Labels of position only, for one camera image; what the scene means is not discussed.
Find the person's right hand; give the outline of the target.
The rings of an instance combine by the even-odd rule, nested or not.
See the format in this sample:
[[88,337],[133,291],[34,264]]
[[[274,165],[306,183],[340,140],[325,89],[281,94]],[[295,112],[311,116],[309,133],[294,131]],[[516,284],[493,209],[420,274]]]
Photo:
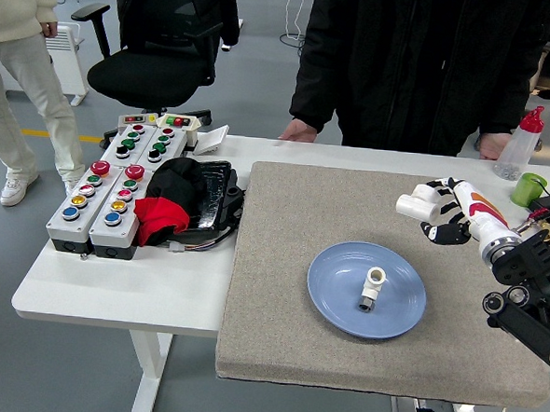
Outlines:
[[286,142],[314,143],[317,139],[318,131],[298,118],[290,121],[278,137],[279,140]]

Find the person's left hand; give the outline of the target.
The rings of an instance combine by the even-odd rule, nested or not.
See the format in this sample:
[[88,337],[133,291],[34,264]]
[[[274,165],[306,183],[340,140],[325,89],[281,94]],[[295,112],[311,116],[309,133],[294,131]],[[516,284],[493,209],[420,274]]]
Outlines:
[[480,158],[498,160],[511,138],[511,133],[481,133],[478,144]]

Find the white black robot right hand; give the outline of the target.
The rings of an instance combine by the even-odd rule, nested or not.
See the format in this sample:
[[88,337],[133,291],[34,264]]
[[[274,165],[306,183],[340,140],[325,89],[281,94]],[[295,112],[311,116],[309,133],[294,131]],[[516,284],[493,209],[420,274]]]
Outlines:
[[521,242],[520,235],[511,230],[498,209],[472,184],[448,177],[432,180],[427,185],[440,196],[453,196],[454,199],[441,208],[442,215],[457,210],[448,223],[441,226],[420,223],[423,233],[434,244],[458,245],[474,238],[479,241],[479,252],[483,254],[494,246]]

